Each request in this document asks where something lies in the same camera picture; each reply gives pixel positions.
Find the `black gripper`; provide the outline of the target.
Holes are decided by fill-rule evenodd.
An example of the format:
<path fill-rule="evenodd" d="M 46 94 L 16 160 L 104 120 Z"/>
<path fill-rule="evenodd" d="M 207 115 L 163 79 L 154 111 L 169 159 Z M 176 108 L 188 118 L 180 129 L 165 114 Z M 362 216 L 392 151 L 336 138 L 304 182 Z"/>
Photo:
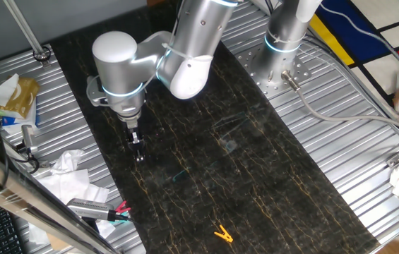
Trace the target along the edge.
<path fill-rule="evenodd" d="M 138 127 L 126 129 L 129 147 L 134 150 L 135 160 L 142 162 L 145 159 L 145 142 Z"/>

